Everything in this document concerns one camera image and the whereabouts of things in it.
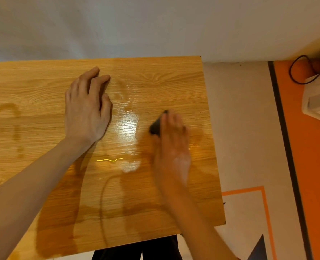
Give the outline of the person's left forearm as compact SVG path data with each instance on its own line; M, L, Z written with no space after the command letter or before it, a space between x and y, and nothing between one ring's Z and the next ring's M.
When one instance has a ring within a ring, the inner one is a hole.
M0 260L6 260L27 232L67 169L93 144L66 137L0 185Z

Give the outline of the person's black trousers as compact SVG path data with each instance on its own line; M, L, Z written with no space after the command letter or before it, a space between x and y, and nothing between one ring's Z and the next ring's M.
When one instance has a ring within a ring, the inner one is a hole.
M177 235L95 250L92 260L182 260Z

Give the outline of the black wiping sponge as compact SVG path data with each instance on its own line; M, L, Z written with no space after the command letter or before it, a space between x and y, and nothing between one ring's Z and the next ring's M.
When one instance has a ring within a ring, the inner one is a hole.
M157 135L160 137L161 132L161 117L163 114L168 113L168 110L164 110L163 113L150 125L149 133L150 135Z

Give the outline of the person's right hand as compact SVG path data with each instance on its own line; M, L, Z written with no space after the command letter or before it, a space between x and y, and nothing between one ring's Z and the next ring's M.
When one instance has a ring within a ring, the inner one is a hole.
M154 139L154 175L159 188L165 189L172 183L187 186L191 166L189 141Z

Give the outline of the person's left hand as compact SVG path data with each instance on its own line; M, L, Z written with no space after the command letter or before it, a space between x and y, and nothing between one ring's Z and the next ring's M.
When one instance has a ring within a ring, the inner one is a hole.
M78 78L69 87L71 102L65 106L65 139L86 151L104 136L110 124L100 119L101 97L110 75L93 78L88 92L78 92Z

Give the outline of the person's right forearm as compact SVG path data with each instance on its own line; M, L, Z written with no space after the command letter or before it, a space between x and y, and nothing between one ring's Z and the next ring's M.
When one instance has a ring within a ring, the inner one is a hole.
M201 213L185 186L176 180L159 181L157 185L193 260L240 260Z

